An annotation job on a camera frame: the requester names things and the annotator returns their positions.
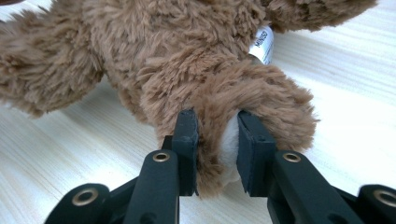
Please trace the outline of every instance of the white fabric tag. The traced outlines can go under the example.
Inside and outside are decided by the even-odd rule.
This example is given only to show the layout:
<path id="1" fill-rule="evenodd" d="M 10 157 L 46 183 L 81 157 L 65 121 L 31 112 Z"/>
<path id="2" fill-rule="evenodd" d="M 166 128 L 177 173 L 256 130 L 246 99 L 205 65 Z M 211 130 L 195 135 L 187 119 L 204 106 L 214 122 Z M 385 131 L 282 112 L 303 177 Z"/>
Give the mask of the white fabric tag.
<path id="1" fill-rule="evenodd" d="M 274 49 L 274 33 L 269 26 L 266 26 L 257 31 L 256 38 L 248 53 L 258 58 L 263 64 L 269 64 Z"/>

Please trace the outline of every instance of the stuffed animal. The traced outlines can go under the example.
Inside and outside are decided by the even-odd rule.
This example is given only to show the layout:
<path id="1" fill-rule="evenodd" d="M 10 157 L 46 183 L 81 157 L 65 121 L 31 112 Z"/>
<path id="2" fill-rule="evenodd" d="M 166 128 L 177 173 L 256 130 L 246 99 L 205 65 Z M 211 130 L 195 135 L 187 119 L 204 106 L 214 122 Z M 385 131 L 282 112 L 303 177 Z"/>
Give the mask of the stuffed animal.
<path id="1" fill-rule="evenodd" d="M 312 95 L 255 64 L 259 28 L 334 26 L 375 0 L 55 0 L 0 23 L 0 101 L 33 117 L 81 99 L 104 74 L 161 143 L 177 114 L 198 118 L 197 186 L 213 196 L 237 177 L 236 114 L 258 116 L 279 149 L 311 146 Z"/>

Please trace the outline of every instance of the wooden table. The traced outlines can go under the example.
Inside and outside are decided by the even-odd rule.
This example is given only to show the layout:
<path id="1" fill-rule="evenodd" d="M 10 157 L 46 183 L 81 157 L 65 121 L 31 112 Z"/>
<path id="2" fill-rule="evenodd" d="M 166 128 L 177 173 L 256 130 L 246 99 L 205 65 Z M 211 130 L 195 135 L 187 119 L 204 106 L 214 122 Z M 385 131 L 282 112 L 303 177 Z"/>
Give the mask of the wooden table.
<path id="1" fill-rule="evenodd" d="M 0 19 L 25 1 L 0 7 Z M 337 28 L 276 35 L 273 64 L 310 89 L 321 119 L 305 155 L 334 186 L 396 189 L 396 4 L 379 5 Z M 139 174 L 157 143 L 104 80 L 82 101 L 41 119 L 0 107 L 0 223 L 42 223 L 84 183 L 115 189 Z M 211 200 L 182 198 L 181 223 L 271 223 L 265 199 L 240 182 Z"/>

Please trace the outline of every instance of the light wood surface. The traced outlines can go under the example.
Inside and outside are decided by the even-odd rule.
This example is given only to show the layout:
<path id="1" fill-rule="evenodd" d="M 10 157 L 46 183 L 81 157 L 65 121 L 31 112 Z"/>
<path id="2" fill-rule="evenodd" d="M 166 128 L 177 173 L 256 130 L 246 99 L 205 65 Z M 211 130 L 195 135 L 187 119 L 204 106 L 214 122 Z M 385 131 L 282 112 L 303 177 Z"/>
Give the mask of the light wood surface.
<path id="1" fill-rule="evenodd" d="M 0 7 L 0 19 L 25 1 Z M 396 189 L 396 3 L 336 28 L 276 35 L 273 64 L 310 89 L 321 119 L 305 155 L 334 186 L 357 194 L 365 184 Z M 101 183 L 115 189 L 139 174 L 157 143 L 104 79 L 82 101 L 28 119 L 0 106 L 0 223 L 43 223 L 71 189 Z M 271 223 L 265 199 L 240 182 L 216 199 L 182 198 L 181 223 Z"/>

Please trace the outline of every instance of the brown plush toy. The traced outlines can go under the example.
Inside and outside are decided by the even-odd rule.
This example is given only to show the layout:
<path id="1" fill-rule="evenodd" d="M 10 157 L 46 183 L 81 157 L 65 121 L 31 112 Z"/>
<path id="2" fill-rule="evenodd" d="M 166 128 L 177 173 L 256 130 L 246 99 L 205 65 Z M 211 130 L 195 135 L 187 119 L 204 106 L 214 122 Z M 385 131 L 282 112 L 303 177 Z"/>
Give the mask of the brown plush toy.
<path id="1" fill-rule="evenodd" d="M 279 149 L 311 146 L 312 95 L 278 68 L 254 64 L 259 28 L 318 30 L 375 0 L 55 0 L 0 23 L 0 101 L 40 117 L 81 99 L 104 74 L 161 143 L 177 113 L 199 122 L 197 185 L 235 179 L 236 113 L 258 116 Z"/>

